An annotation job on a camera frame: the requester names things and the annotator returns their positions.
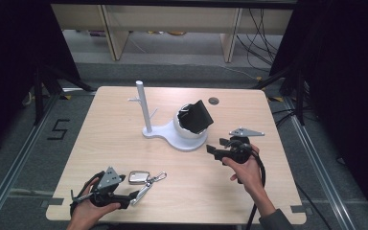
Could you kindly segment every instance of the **white stand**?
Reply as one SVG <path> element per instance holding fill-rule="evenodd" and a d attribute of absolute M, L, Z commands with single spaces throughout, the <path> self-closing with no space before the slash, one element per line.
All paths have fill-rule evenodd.
<path fill-rule="evenodd" d="M 193 138 L 183 137 L 180 133 L 183 131 L 188 132 L 188 130 L 182 128 L 183 130 L 177 131 L 176 128 L 178 126 L 174 125 L 174 119 L 169 121 L 164 126 L 152 126 L 150 123 L 150 118 L 154 115 L 155 111 L 151 116 L 148 111 L 148 103 L 146 101 L 145 89 L 143 83 L 138 80 L 136 82 L 137 90 L 139 93 L 139 98 L 137 99 L 129 99 L 131 102 L 139 102 L 142 106 L 143 116 L 145 118 L 146 126 L 143 128 L 143 135 L 146 138 L 163 138 L 165 139 L 172 147 L 181 151 L 192 151 L 201 147 L 205 141 L 207 140 L 207 130 L 202 131 L 200 134 L 194 134 Z"/>

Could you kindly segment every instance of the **white vertical pole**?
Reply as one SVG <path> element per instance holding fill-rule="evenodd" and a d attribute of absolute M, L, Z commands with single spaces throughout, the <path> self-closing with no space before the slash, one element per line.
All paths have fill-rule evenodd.
<path fill-rule="evenodd" d="M 145 118 L 146 130 L 148 133 L 152 132 L 150 115 L 148 110 L 148 102 L 146 101 L 145 88 L 140 80 L 136 81 L 137 92 L 139 93 L 140 105 L 142 106 L 143 117 Z"/>

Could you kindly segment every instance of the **floor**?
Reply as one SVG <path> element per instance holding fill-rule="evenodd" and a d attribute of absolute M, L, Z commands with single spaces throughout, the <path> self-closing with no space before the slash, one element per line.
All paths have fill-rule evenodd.
<path fill-rule="evenodd" d="M 280 35 L 268 35 L 265 39 L 257 37 L 255 43 L 260 48 L 254 48 L 259 54 L 259 57 L 255 57 L 246 52 L 242 46 L 243 42 L 246 47 L 249 47 L 250 39 L 253 39 L 254 36 L 240 34 L 236 42 L 233 59 L 230 63 L 226 63 L 223 60 L 218 34 L 187 33 L 172 35 L 165 32 L 132 32 L 129 35 L 122 58 L 114 61 L 104 37 L 91 36 L 86 31 L 63 31 L 63 34 L 77 64 L 216 67 L 222 71 L 233 72 L 234 76 L 239 75 L 249 78 L 253 82 L 258 80 L 258 76 L 255 74 L 256 70 L 266 73 L 264 78 L 268 75 L 267 71 L 270 68 L 272 55 L 276 52 L 276 49 L 270 48 L 270 52 L 268 52 L 266 45 L 267 47 L 278 47 L 282 40 Z M 277 91 L 278 85 L 276 83 L 266 88 L 265 92 L 268 98 L 273 100 L 269 103 L 270 108 L 272 111 L 292 109 L 292 99 L 281 98 Z M 61 113 L 61 116 L 74 116 L 76 123 L 73 126 L 78 127 L 83 122 L 84 113 L 89 108 L 91 100 L 92 97 L 75 97 L 73 101 L 75 105 L 70 105 L 66 104 L 65 100 L 60 99 L 53 108 L 53 114 Z M 70 110 L 80 110 L 81 114 L 71 112 L 68 114 L 67 109 L 69 107 L 67 106 L 73 106 L 73 109 Z M 286 114 L 282 112 L 273 113 L 273 118 L 276 121 L 281 121 L 284 115 Z M 316 121 L 315 115 L 308 112 L 305 113 L 305 118 L 307 119 L 307 125 L 303 127 L 299 126 L 295 118 L 291 118 L 284 123 L 279 122 L 279 134 L 287 153 L 291 171 L 298 184 L 304 187 L 304 190 L 299 192 L 306 207 L 308 221 L 301 226 L 295 226 L 295 228 L 368 229 L 368 203 L 366 199 L 349 172 L 343 167 L 343 162 L 335 160 L 337 152 L 327 140 L 327 135 Z M 0 229 L 9 227 L 29 229 L 31 226 L 36 227 L 38 225 L 41 225 L 41 229 L 56 229 L 64 228 L 67 224 L 66 222 L 52 223 L 45 219 L 45 205 L 47 204 L 44 202 L 51 197 L 53 188 L 56 187 L 58 178 L 62 173 L 54 170 L 53 173 L 47 172 L 51 171 L 53 165 L 63 167 L 68 157 L 67 152 L 69 153 L 73 146 L 72 143 L 67 143 L 64 140 L 50 147 L 47 147 L 47 145 L 41 146 L 39 143 L 33 144 L 34 154 L 26 156 L 26 158 L 30 158 L 20 167 L 20 173 L 13 178 L 13 183 L 2 184 L 2 181 L 7 181 L 7 177 L 11 177 L 9 173 L 15 171 L 13 162 L 18 160 L 19 152 L 24 148 L 24 142 L 29 140 L 28 135 L 32 132 L 38 132 L 32 126 L 33 119 L 32 109 L 19 112 L 15 123 L 7 131 L 7 135 L 3 137 L 3 140 L 9 144 L 2 145 L 0 149 L 0 187 L 9 187 L 10 195 L 8 200 L 0 206 Z M 55 115 L 49 118 L 49 120 L 53 120 L 52 122 L 56 119 L 58 119 L 58 116 Z M 76 138 L 78 130 L 72 130 L 71 128 L 69 135 Z M 47 139 L 47 136 L 43 134 L 36 136 L 38 139 Z M 52 148 L 49 152 L 57 153 L 54 160 L 53 157 L 47 157 L 47 148 Z M 44 161 L 48 159 L 53 160 L 53 162 L 45 164 Z M 321 175 L 328 176 L 331 183 L 327 182 L 327 178 L 320 178 Z M 29 186 L 33 183 L 45 185 L 41 186 L 41 190 L 36 190 Z M 328 222 L 331 227 L 326 226 L 324 222 Z M 253 227 L 254 229 L 260 229 L 259 225 Z"/>

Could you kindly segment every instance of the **cable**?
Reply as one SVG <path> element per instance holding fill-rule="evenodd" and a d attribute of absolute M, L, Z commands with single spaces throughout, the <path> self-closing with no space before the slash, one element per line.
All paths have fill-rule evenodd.
<path fill-rule="evenodd" d="M 332 229 L 332 227 L 330 226 L 330 224 L 327 222 L 327 220 L 324 218 L 324 216 L 321 214 L 321 212 L 319 212 L 318 208 L 315 206 L 315 204 L 312 202 L 312 200 L 310 199 L 310 197 L 306 194 L 306 192 L 304 192 L 304 190 L 301 188 L 301 186 L 297 183 L 297 181 L 294 180 L 295 185 L 297 186 L 298 190 L 300 190 L 300 192 L 307 198 L 307 200 L 309 201 L 309 203 L 312 205 L 313 209 L 315 209 L 315 211 L 318 213 L 319 217 L 321 217 L 322 221 L 324 221 L 325 225 L 327 225 L 328 229 Z"/>

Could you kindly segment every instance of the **gray floor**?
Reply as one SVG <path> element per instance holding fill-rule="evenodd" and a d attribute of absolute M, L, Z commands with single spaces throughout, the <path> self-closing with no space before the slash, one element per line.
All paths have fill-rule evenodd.
<path fill-rule="evenodd" d="M 270 67 L 256 57 L 249 57 L 238 41 L 232 62 L 225 63 L 218 34 L 188 33 L 174 36 L 167 33 L 133 32 L 119 61 L 111 59 L 104 37 L 92 37 L 88 32 L 75 31 L 64 31 L 64 36 L 82 80 L 97 87 L 134 85 L 135 80 L 144 80 L 147 86 L 248 88 L 257 83 L 257 77 L 266 79 Z M 242 34 L 240 38 L 246 44 L 250 43 L 246 35 Z M 273 46 L 278 47 L 282 37 L 268 36 L 267 39 Z M 256 51 L 269 59 L 267 52 L 259 49 Z M 278 92 L 281 82 L 282 80 L 278 80 L 264 89 L 269 98 L 281 97 Z M 64 87 L 75 87 L 68 82 L 62 84 Z M 37 226 L 40 229 L 65 229 L 66 221 L 49 221 L 45 218 L 45 203 L 50 200 L 56 188 L 93 97 L 81 93 L 71 96 L 68 100 L 56 101 L 0 209 L 0 229 L 34 229 Z M 274 100 L 268 103 L 272 112 L 284 110 L 289 106 L 288 103 Z M 11 127 L 0 140 L 0 185 L 33 129 L 34 115 L 34 104 L 25 106 L 18 112 Z M 273 114 L 273 119 L 279 121 L 285 115 L 286 112 L 276 113 Z M 347 168 L 335 160 L 337 151 L 315 114 L 306 110 L 304 115 L 304 129 L 307 130 L 354 228 L 368 229 L 366 198 Z M 59 128 L 67 129 L 67 133 L 62 140 L 50 141 L 50 137 L 59 135 L 52 131 L 58 119 L 69 120 L 59 124 Z M 316 207 L 332 229 L 348 229 L 338 220 L 338 214 L 329 200 L 327 191 L 324 190 L 321 179 L 318 178 L 294 120 L 288 119 L 279 126 L 279 134 L 294 179 L 308 195 L 305 196 L 300 191 L 308 220 L 295 228 L 327 229 L 315 211 Z M 197 229 L 200 226 L 167 227 Z M 120 225 L 118 229 L 157 229 L 157 226 Z M 253 229 L 261 229 L 261 226 L 253 225 Z"/>

